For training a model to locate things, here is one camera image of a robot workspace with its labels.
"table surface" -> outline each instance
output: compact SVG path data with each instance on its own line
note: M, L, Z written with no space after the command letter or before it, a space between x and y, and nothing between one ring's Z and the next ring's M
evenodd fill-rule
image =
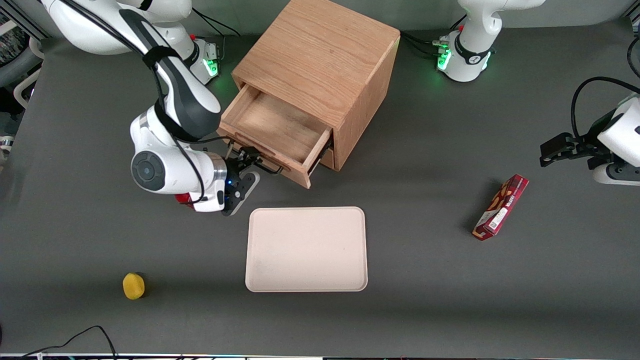
M129 123L156 96L142 61L50 44L0 176L2 351L99 324L122 353L637 359L639 190L594 182L585 160L538 164L540 144L570 130L580 82L638 82L625 61L632 39L627 20L506 29L467 84L403 43L344 169L319 167L310 190L264 175L231 218L131 179ZM230 71L256 38L227 40L210 85L223 106L237 93ZM590 85L579 126L626 95ZM527 190L497 237L476 240L472 226L515 173L531 180ZM294 206L364 210L364 291L245 288L249 214ZM127 272L145 274L148 297L124 297ZM65 351L108 347L96 332Z

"open drawer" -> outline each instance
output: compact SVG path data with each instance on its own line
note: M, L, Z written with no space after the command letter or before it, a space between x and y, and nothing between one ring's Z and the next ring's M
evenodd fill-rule
M254 146L268 167L282 167L284 176L305 188L311 187L309 175L331 138L331 128L319 119L250 85L222 114L218 133Z

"beige tray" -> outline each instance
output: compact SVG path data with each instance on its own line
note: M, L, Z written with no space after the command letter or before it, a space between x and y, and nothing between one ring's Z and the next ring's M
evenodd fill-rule
M356 207L254 210L244 283L253 292L363 290L364 212Z

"black cable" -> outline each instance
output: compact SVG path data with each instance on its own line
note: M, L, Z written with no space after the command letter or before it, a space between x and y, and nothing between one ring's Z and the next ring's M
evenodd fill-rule
M220 60L224 60L225 59L225 55L227 53L227 50L225 49L227 46L227 36L225 34L223 34L220 30L218 30L218 28L216 28L213 24L211 24L207 18L202 15L202 13L198 12L198 10L195 10L196 14L198 14L198 16L200 16L200 18L207 23L207 25L209 25L210 27L213 28L213 30L215 30L218 34L220 34L220 36L222 37L222 55L220 56Z
M34 350L32 352L28 352L27 354L24 354L23 356L16 357L15 359L16 360L21 360L21 359L25 359L25 358L27 358L29 356L32 356L33 354L37 354L37 353L40 353L40 352L44 352L44 351L51 350L51 349L54 349L54 348L63 348L65 346L67 346L75 338L77 338L78 336L86 333L87 331L89 331L91 329L95 329L95 328L98 328L98 329L100 329L100 331L102 331L104 337L107 339L107 342L109 343L109 348L111 349L111 355L113 355L113 360L116 360L117 359L116 350L115 350L115 347L113 347L113 343L111 342L111 338L109 338L109 335L107 335L107 332L100 325L94 325L94 326L91 326L91 327L81 331L81 332L78 332L77 334L73 335L69 340L67 340L66 343L64 343L62 345L55 345L55 346L51 346L51 347L40 348L38 350Z
M227 26L227 25L225 25L224 23L222 23L222 22L220 22L220 21L218 21L218 20L216 20L216 19L213 19L212 17L208 17L208 16L204 15L203 13L199 12L198 10L196 10L196 8L192 8L192 9L193 9L193 11L194 11L196 14L198 14L200 17L207 18L207 19L209 19L209 20L211 20L211 21L215 22L215 23L216 23L216 24L218 24L218 25L224 26L225 28L227 28L227 29L229 29L229 30L233 31L234 33L236 33L236 35L237 35L237 36L240 36L240 33L239 33L239 32L237 32L237 31L236 31L236 29L232 28L231 26Z
M400 31L400 36L403 38L406 38L407 40L413 40L415 42L419 42L420 44L427 44L427 45L431 45L430 41L427 40L423 40L421 38L417 38L409 33L405 33L404 31Z
M636 4L636 5L633 7L633 9L631 9L631 10L627 11L627 16L631 16L631 14L632 14L636 9L638 9L638 7L639 7L639 6L640 6L640 3L639 3L639 4Z
M111 27L108 23L104 22L100 17L96 16L94 13L90 12L89 10L83 8L82 6L76 4L73 1L69 1L69 0L61 0L61 1L65 5L69 6L71 9L75 10L77 13L81 14L85 19L87 19L87 20L91 21L92 23L94 23L100 29L105 31L107 34L111 35L113 38L115 38L119 42L123 43L124 46L128 47L129 49L131 49L135 53L138 53L140 56L143 56L142 51L140 51L140 49L135 47L130 41L128 41L123 36L121 36L115 29L113 29L113 27ZM164 94L163 94L163 91L162 91L162 86L160 84L160 80L158 78L157 73L153 69L152 69L152 73L154 75L154 81L156 82L156 87L157 87L160 107L166 113L166 110L164 108ZM205 198L205 196L204 196L204 182L202 181L202 176L200 175L200 172L198 171L198 168L193 163L191 158L187 155L187 153L184 151L182 146L180 146L180 144L178 143L177 139L171 133L170 133L170 135L173 138L173 142L175 142L176 146L178 147L178 150L182 153L182 155L185 157L185 159L187 159L187 161L191 165L191 168L193 168L193 171L195 172L196 177L198 178L198 181L200 182L200 198L198 200L196 200L196 201L187 202L186 204L196 204L197 202L200 202L200 201L203 201L203 200L207 200Z
M631 71L633 71L634 74L640 78L640 72L634 65L633 59L631 58L631 53L633 52L634 46L638 42L638 40L640 40L640 38L636 37L634 41L632 41L631 44L629 44L629 48L627 49L627 62L629 63L629 67L631 68Z
M153 73L154 73L154 79L156 81L156 87L157 87L157 90L158 90L158 98L160 99L160 101L159 101L160 108L162 108L162 111L164 111L166 113L166 110L164 108L164 94L162 92L162 87L160 86L160 79L158 79L158 75L156 74L155 71L153 71ZM198 198L198 200L189 201L189 202L183 202L183 204L185 204L185 205L193 205L193 204L197 204L200 201L207 200L205 198L205 196L204 196L204 181L202 181L202 175L200 175L200 172L198 171L198 168L193 163L193 160L191 160L189 155L187 155L187 152L182 148L182 146L180 146L180 143L175 138L175 136L173 134L171 134L171 133L169 133L169 135L171 135L171 138L173 139L173 142L175 143L175 146L178 147L178 150L180 151L180 153L184 156L185 159L187 159L187 161L189 162L189 165L191 165L191 168L193 169L193 172L196 174L196 177L198 178L198 182L200 183L200 197Z
M575 89L575 93L573 93L573 99L571 100L571 129L573 130L573 137L575 137L575 139L578 141L578 143L580 144L580 146L587 151L588 153L590 153L590 155L592 156L596 156L596 154L591 151L591 149L587 149L584 146L584 140L582 139L582 137L580 137L580 134L578 134L578 126L576 125L576 121L575 121L575 105L578 101L578 95L580 95L580 91L582 91L582 89L589 83L592 83L594 81L605 81L608 83L613 83L619 86L622 86L623 88L626 88L627 90L633 91L635 93L640 94L640 88L637 88L629 83L626 83L622 80L618 80L618 79L614 79L614 78L608 78L606 76L596 76L594 78L590 78L587 79L585 81L582 82L582 84L580 84L580 86L578 86L577 89Z
M193 172L196 173L196 177L198 178L198 182L200 183L200 197L198 198L198 200L189 201L189 202L181 202L181 204L193 205L193 204L199 203L200 201L208 200L207 197L205 197L205 195L204 195L204 181L202 181L202 175L200 175L200 172L198 171L198 168L196 168L196 165L193 163L193 160L191 160L189 155L187 155L187 152L182 148L182 146L180 146L180 143L178 142L178 139L176 139L175 136L173 136L173 135L171 135L171 138L173 139L173 142L175 143L175 146L178 147L178 150L182 153L184 158L187 159L187 161L189 162L189 165L191 165L191 168L193 168Z
M404 31L400 31L400 37L407 40L406 43L411 45L414 49L418 50L419 52L421 52L422 54L425 55L437 55L436 52L432 52L432 51L426 51L425 49L420 48L417 44L414 44L414 42L420 43L420 44L429 44L431 45L431 42L428 42L426 40L423 40L421 38L417 38L411 34L405 33Z
M422 54L429 55L429 56L433 56L437 54L435 52L429 52L424 49L421 49L418 45L414 44L412 41L407 41L406 43L411 45L414 49L420 51Z
M222 140L222 139L233 140L232 138L230 138L228 136L217 136L215 138L202 139L202 140L198 140L198 141L194 141L194 142L187 142L187 141L183 141L183 140L180 140L180 141L182 141L184 143L190 143L190 144L193 144L193 145L198 145L198 144L201 144L201 143L210 143L210 142L214 142L214 141L218 141L218 140Z
M458 26L458 24L460 24L462 22L462 20L464 20L467 17L467 14L465 14L463 17L460 18L460 20L456 21L455 24L451 25L451 27L449 28L449 30L453 30L456 28L456 26Z

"wooden box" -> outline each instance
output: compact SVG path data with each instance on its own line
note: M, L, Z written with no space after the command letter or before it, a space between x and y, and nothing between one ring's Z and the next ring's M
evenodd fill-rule
M240 92L218 133L309 188L319 157L340 170L378 110L399 39L329 0L291 0L233 70Z

